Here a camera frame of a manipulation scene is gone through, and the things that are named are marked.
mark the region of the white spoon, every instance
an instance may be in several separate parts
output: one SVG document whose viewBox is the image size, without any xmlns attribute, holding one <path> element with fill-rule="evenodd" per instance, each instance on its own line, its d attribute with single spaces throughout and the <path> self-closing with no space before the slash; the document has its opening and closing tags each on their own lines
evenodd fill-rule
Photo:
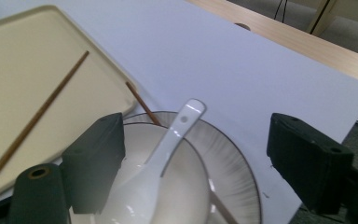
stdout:
<svg viewBox="0 0 358 224">
<path fill-rule="evenodd" d="M 99 223 L 145 224 L 151 221 L 157 206 L 161 174 L 184 135 L 205 110 L 204 103 L 195 99 L 190 99 L 182 107 L 143 169 L 112 189 L 108 199 L 112 211 L 103 211 L 109 213 L 103 217 L 109 218 L 101 222 L 99 220 Z"/>
</svg>

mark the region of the wooden chopstick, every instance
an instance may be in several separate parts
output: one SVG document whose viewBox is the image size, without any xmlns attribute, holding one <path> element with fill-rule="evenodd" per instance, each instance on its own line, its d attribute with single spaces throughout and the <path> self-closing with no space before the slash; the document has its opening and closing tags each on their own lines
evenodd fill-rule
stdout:
<svg viewBox="0 0 358 224">
<path fill-rule="evenodd" d="M 150 111 L 150 109 L 147 107 L 145 102 L 142 100 L 141 96 L 136 92 L 135 88 L 133 88 L 130 82 L 126 82 L 126 85 L 130 89 L 136 100 L 139 102 L 139 104 L 142 106 L 146 114 L 153 121 L 153 123 L 158 126 L 162 126 L 158 121 L 157 117 L 153 114 L 153 112 Z M 214 191 L 210 189 L 210 192 L 211 192 L 211 202 L 214 204 L 214 206 L 216 206 L 217 210 L 219 210 L 220 214 L 223 216 L 226 222 L 230 224 L 237 224 L 238 222 L 235 220 L 234 216 L 231 215 L 231 213 L 228 211 L 225 205 L 220 201 L 219 197 L 217 197 Z"/>
<path fill-rule="evenodd" d="M 65 85 L 69 82 L 71 77 L 75 74 L 77 69 L 80 67 L 80 65 L 86 60 L 87 56 L 89 55 L 89 52 L 86 51 L 83 56 L 77 61 L 75 66 L 69 71 L 69 73 L 65 76 L 65 78 L 61 81 L 60 85 L 54 90 L 54 92 L 48 97 L 46 102 L 42 104 L 42 106 L 39 108 L 39 110 L 34 114 L 32 119 L 28 122 L 28 124 L 22 129 L 21 133 L 17 138 L 14 140 L 14 142 L 10 145 L 10 147 L 7 149 L 5 154 L 0 158 L 0 171 L 5 167 L 7 162 L 10 160 L 10 158 L 13 156 L 13 154 L 16 152 L 16 150 L 20 147 L 24 139 L 27 137 L 27 135 L 31 132 L 31 130 L 34 128 L 36 123 L 42 118 L 42 116 L 45 114 L 45 112 L 48 110 L 48 107 L 53 103 L 53 101 L 57 98 L 57 96 L 60 94 L 62 89 L 65 87 Z"/>
</svg>

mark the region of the white table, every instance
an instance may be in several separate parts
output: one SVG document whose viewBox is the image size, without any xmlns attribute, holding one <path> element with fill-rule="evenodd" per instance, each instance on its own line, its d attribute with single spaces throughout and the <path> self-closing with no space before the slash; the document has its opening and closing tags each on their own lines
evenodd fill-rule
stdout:
<svg viewBox="0 0 358 224">
<path fill-rule="evenodd" d="M 300 200 L 270 167 L 271 113 L 342 142 L 358 118 L 358 80 L 181 0 L 0 0 L 0 18 L 45 4 L 68 14 L 137 82 L 152 110 L 188 98 L 241 149 L 255 173 L 264 223 L 287 223 Z M 133 113 L 143 112 L 137 107 Z"/>
</svg>

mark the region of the gray carpet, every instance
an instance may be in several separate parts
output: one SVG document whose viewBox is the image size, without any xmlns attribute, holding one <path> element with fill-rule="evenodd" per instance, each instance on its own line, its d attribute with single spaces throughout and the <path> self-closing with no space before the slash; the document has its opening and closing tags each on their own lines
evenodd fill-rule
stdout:
<svg viewBox="0 0 358 224">
<path fill-rule="evenodd" d="M 237 5 L 251 9 L 262 15 L 274 19 L 280 0 L 229 0 Z M 280 10 L 276 15 L 277 21 L 283 20 L 282 1 Z M 284 23 L 301 31 L 306 31 L 310 24 L 315 9 L 303 7 L 288 2 L 284 12 Z M 320 38 L 337 44 L 343 48 L 358 52 L 358 22 L 337 17 L 332 24 L 319 36 Z M 343 142 L 343 145 L 351 149 L 355 155 L 353 166 L 358 169 L 358 124 L 355 124 Z M 334 216 L 319 216 L 301 206 L 290 224 L 337 224 L 345 222 L 346 209 L 342 208 L 339 214 Z"/>
</svg>

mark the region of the tray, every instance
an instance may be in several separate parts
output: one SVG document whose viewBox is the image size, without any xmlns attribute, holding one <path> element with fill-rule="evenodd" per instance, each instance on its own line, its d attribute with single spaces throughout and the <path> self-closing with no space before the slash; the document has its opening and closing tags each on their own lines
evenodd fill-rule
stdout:
<svg viewBox="0 0 358 224">
<path fill-rule="evenodd" d="M 0 193 L 21 171 L 57 158 L 96 119 L 136 104 L 128 76 L 58 8 L 0 20 L 0 157 L 86 50 L 89 57 L 0 173 Z"/>
</svg>

